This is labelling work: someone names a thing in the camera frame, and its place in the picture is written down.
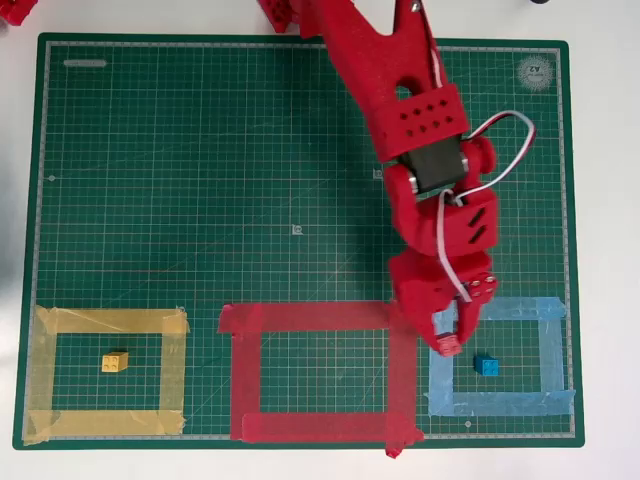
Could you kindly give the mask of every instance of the red tape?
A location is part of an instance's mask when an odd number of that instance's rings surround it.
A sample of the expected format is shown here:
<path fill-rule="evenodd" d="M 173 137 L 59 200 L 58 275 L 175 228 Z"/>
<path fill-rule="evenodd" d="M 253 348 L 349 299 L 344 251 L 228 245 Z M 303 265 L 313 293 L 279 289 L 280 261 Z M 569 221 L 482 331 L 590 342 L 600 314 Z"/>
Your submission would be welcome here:
<path fill-rule="evenodd" d="M 395 458 L 424 440 L 415 425 L 417 336 L 384 302 L 274 303 L 225 306 L 219 333 L 233 333 L 231 439 L 249 443 L 380 443 Z M 262 332 L 389 329 L 385 413 L 261 413 Z"/>

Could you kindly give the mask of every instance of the mat border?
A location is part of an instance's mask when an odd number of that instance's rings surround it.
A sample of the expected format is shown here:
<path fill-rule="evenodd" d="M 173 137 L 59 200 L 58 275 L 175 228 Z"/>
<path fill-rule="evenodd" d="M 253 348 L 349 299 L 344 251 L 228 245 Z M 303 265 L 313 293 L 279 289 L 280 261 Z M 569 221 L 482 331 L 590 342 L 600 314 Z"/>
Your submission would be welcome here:
<path fill-rule="evenodd" d="M 241 442 L 230 442 L 228 436 L 219 435 L 219 439 L 212 439 L 216 436 L 193 435 L 183 436 L 181 440 L 166 440 L 158 438 L 156 440 L 123 439 L 113 440 L 55 440 L 42 444 L 26 447 L 23 444 L 23 423 L 24 423 L 24 398 L 25 398 L 25 378 L 27 373 L 27 357 L 29 348 L 29 324 L 31 319 L 32 306 L 35 304 L 36 281 L 33 275 L 34 250 L 39 236 L 36 225 L 38 213 L 41 205 L 38 203 L 38 191 L 42 186 L 42 176 L 40 174 L 40 149 L 44 141 L 42 131 L 46 127 L 46 118 L 42 112 L 44 98 L 44 80 L 48 75 L 48 53 L 52 42 L 145 42 L 145 43 L 216 43 L 224 42 L 233 45 L 234 43 L 271 43 L 274 45 L 287 44 L 308 44 L 309 46 L 322 43 L 321 39 L 312 39 L 302 42 L 297 36 L 274 36 L 274 35 L 127 35 L 127 34 L 73 34 L 73 33 L 42 33 L 38 38 L 37 47 L 37 69 L 35 81 L 35 101 L 32 131 L 32 152 L 31 152 L 31 173 L 29 179 L 29 195 L 27 209 L 27 229 L 25 242 L 24 260 L 24 280 L 22 294 L 22 309 L 20 322 L 20 349 L 18 353 L 18 369 L 16 382 L 16 405 L 14 414 L 13 447 L 18 450 L 83 450 L 83 449 L 120 449 L 120 448 L 218 448 L 218 449 L 244 449 L 244 448 L 314 448 L 314 449 L 349 449 L 349 448 L 370 448 L 381 447 L 380 444 L 317 444 L 317 445 L 270 445 L 253 444 L 247 445 Z M 566 181 L 566 228 L 568 237 L 568 273 L 569 289 L 571 292 L 569 311 L 570 322 L 567 326 L 571 328 L 571 347 L 568 354 L 572 357 L 573 375 L 570 375 L 570 382 L 573 380 L 573 388 L 576 390 L 574 398 L 574 436 L 572 438 L 546 438 L 546 434 L 529 434 L 526 438 L 513 438 L 515 435 L 501 435 L 500 438 L 486 438 L 490 434 L 478 434 L 476 438 L 455 438 L 454 435 L 427 435 L 430 441 L 416 445 L 413 448 L 489 448 L 489 447 L 581 447 L 585 442 L 584 432 L 584 407 L 582 394 L 582 362 L 580 357 L 580 331 L 579 331 L 579 300 L 578 300 L 578 266 L 577 266 L 577 244 L 576 244 L 576 218 L 575 218 L 575 193 L 573 178 L 573 141 L 571 123 L 571 97 L 569 78 L 569 45 L 564 41 L 557 40 L 483 40 L 483 39 L 438 39 L 438 44 L 442 47 L 464 47 L 466 49 L 504 48 L 513 49 L 552 49 L 559 51 L 560 75 L 566 79 L 561 84 L 562 94 L 562 122 L 564 124 L 564 169 Z"/>

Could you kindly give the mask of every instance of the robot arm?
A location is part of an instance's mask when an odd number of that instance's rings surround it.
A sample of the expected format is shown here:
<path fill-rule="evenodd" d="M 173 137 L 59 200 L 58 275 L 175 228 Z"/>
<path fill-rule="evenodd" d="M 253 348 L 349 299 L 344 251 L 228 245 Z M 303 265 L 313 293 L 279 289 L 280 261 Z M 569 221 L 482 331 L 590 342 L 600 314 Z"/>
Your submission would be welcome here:
<path fill-rule="evenodd" d="M 396 0 L 392 35 L 378 34 L 351 0 L 259 0 L 276 31 L 290 21 L 300 34 L 321 34 L 332 63 L 360 106 L 380 162 L 393 224 L 408 248 L 391 259 L 393 289 L 406 321 L 441 355 L 455 355 L 478 325 L 497 287 L 486 250 L 498 241 L 498 201 L 490 187 L 524 156 L 535 127 L 519 112 L 502 112 L 466 139 L 469 123 L 455 85 L 447 82 L 424 9 Z M 399 99 L 397 87 L 411 92 Z M 481 134 L 515 115 L 529 136 L 511 166 L 491 184 L 480 175 L 496 166 Z M 438 196 L 416 195 L 455 184 Z M 456 332 L 436 334 L 433 315 L 457 302 Z"/>

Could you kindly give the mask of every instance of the ventilation holes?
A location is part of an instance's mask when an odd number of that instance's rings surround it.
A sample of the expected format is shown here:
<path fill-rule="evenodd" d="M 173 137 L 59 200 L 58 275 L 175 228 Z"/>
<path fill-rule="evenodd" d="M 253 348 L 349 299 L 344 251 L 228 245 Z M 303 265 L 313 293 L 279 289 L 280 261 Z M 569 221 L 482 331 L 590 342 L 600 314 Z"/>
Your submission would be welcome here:
<path fill-rule="evenodd" d="M 484 216 L 485 212 L 486 212 L 486 209 L 484 207 L 478 210 L 476 214 L 473 216 L 473 218 L 471 219 L 471 221 L 468 223 L 468 225 L 470 227 L 473 227 L 476 223 L 478 223 L 478 220 L 480 220 Z"/>
<path fill-rule="evenodd" d="M 478 239 L 482 236 L 482 234 L 485 232 L 485 230 L 487 229 L 487 227 L 485 225 L 481 226 L 476 233 L 473 235 L 473 237 L 471 237 L 471 240 L 469 240 L 469 243 L 476 243 L 478 241 Z"/>

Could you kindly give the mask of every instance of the wire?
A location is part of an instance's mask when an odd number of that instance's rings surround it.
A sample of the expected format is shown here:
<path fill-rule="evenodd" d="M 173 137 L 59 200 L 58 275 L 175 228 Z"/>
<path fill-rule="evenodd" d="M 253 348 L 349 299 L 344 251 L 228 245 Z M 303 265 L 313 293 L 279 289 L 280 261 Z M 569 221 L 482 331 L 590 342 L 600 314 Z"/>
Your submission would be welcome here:
<path fill-rule="evenodd" d="M 464 285 L 462 285 L 462 282 L 458 278 L 458 275 L 456 275 L 455 270 L 449 263 L 447 250 L 444 246 L 444 196 L 447 194 L 453 195 L 453 191 L 449 190 L 448 188 L 442 190 L 438 198 L 438 216 L 436 220 L 436 246 L 438 248 L 438 259 L 442 264 L 442 268 L 444 268 L 444 271 L 451 280 L 451 283 L 453 283 L 453 286 L 456 287 L 456 290 L 458 290 L 462 299 L 468 303 L 471 301 L 469 292 L 467 292 L 467 289 L 464 288 Z"/>
<path fill-rule="evenodd" d="M 485 183 L 484 185 L 480 185 L 479 187 L 476 187 L 476 188 L 471 188 L 469 190 L 466 190 L 466 191 L 456 195 L 456 197 L 454 198 L 454 202 L 458 206 L 460 206 L 462 204 L 462 202 L 460 201 L 460 199 L 462 197 L 466 197 L 467 195 L 471 195 L 472 193 L 479 192 L 481 190 L 484 190 L 485 188 L 490 188 L 493 185 L 495 185 L 496 183 L 498 183 L 499 181 L 501 181 L 502 179 L 504 179 L 504 177 L 509 175 L 509 173 L 511 173 L 511 170 L 513 170 L 516 167 L 516 165 L 518 165 L 518 163 L 520 163 L 520 160 L 522 160 L 524 158 L 525 154 L 527 153 L 527 151 L 531 147 L 531 144 L 533 143 L 533 140 L 536 138 L 536 126 L 529 119 L 529 117 L 527 117 L 524 113 L 518 112 L 517 110 L 505 110 L 503 112 L 496 113 L 492 117 L 488 118 L 482 125 L 480 125 L 478 128 L 476 128 L 471 133 L 471 135 L 469 135 L 467 140 L 471 140 L 471 139 L 477 137 L 478 135 L 482 135 L 485 131 L 487 131 L 489 129 L 489 127 L 491 127 L 492 125 L 495 125 L 500 120 L 502 120 L 503 118 L 507 118 L 507 117 L 517 117 L 518 119 L 522 120 L 527 125 L 527 127 L 529 128 L 529 131 L 527 133 L 527 137 L 525 138 L 524 143 L 522 144 L 522 147 L 520 147 L 520 150 L 518 150 L 518 153 L 516 154 L 514 159 L 511 161 L 509 166 L 507 168 L 505 168 L 502 171 L 502 173 L 500 175 L 498 175 L 496 178 L 494 178 L 493 180 L 491 180 L 488 183 Z"/>
<path fill-rule="evenodd" d="M 440 59 L 438 58 L 438 54 L 433 48 L 431 49 L 431 60 L 433 62 L 433 76 L 436 79 L 436 87 L 442 88 L 442 75 L 440 74 Z"/>
<path fill-rule="evenodd" d="M 439 68 L 436 68 L 435 72 L 439 75 L 439 73 L 440 73 L 439 72 Z M 524 115 L 521 112 L 518 112 L 516 110 L 505 110 L 503 112 L 496 113 L 495 115 L 493 115 L 492 117 L 487 119 L 477 129 L 475 129 L 471 133 L 471 135 L 469 135 L 469 137 L 467 137 L 467 140 L 471 140 L 471 139 L 477 137 L 478 135 L 483 134 L 489 127 L 491 127 L 492 125 L 495 125 L 497 122 L 499 122 L 500 120 L 502 120 L 503 118 L 506 118 L 506 117 L 517 117 L 520 120 L 522 120 L 527 125 L 527 127 L 529 128 L 529 131 L 527 133 L 527 137 L 525 138 L 525 141 L 522 144 L 522 147 L 520 148 L 520 150 L 516 154 L 515 158 L 511 161 L 509 166 L 507 168 L 505 168 L 502 171 L 502 173 L 500 173 L 500 175 L 498 175 L 496 178 L 494 178 L 490 182 L 485 183 L 484 185 L 480 185 L 479 187 L 471 188 L 469 190 L 465 190 L 464 192 L 459 193 L 455 197 L 453 196 L 453 191 L 452 190 L 445 189 L 445 190 L 442 190 L 440 192 L 440 196 L 438 197 L 438 214 L 437 214 L 437 217 L 436 217 L 436 246 L 437 246 L 437 250 L 438 250 L 438 259 L 440 260 L 440 264 L 442 265 L 442 268 L 444 269 L 445 273 L 449 277 L 449 280 L 451 280 L 451 283 L 453 283 L 453 286 L 456 287 L 456 290 L 458 290 L 458 293 L 460 293 L 460 296 L 462 297 L 462 299 L 467 303 L 471 302 L 471 297 L 469 296 L 469 292 L 467 291 L 467 289 L 464 287 L 464 285 L 462 284 L 462 282 L 458 278 L 458 275 L 456 275 L 455 270 L 453 269 L 453 267 L 451 267 L 451 263 L 449 263 L 449 258 L 447 257 L 447 251 L 446 251 L 446 248 L 445 248 L 445 241 L 444 241 L 444 207 L 445 207 L 445 201 L 444 201 L 444 197 L 445 197 L 445 195 L 451 195 L 453 197 L 453 202 L 457 206 L 460 207 L 460 206 L 462 206 L 462 200 L 461 200 L 462 197 L 465 197 L 465 196 L 470 195 L 472 193 L 479 192 L 481 190 L 484 190 L 485 188 L 489 188 L 492 185 L 495 185 L 500 180 L 502 180 L 504 177 L 506 177 L 516 167 L 516 165 L 518 165 L 518 163 L 520 163 L 520 160 L 522 160 L 522 158 L 525 156 L 525 154 L 527 153 L 527 150 L 529 150 L 529 148 L 531 147 L 531 144 L 533 143 L 533 140 L 536 137 L 536 126 L 529 119 L 529 117 L 527 117 L 526 115 Z"/>

